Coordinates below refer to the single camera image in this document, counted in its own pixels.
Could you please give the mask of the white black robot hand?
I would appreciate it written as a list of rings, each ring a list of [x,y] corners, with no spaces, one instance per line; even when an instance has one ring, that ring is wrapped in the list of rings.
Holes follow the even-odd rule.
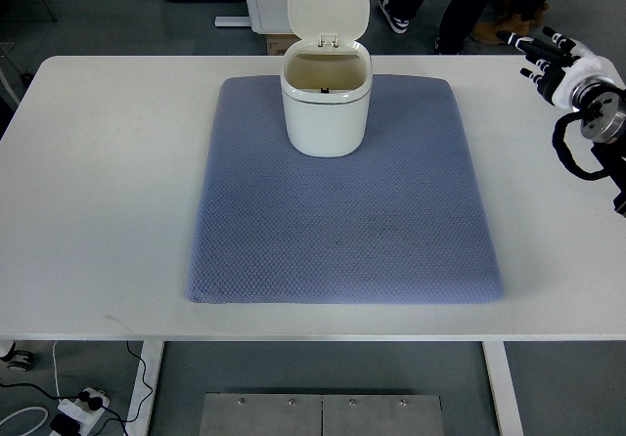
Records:
[[[601,59],[580,41],[544,26],[548,41],[510,31],[496,36],[523,53],[533,68],[520,73],[530,79],[542,98],[554,107],[581,110],[601,92],[618,92],[603,71]]]

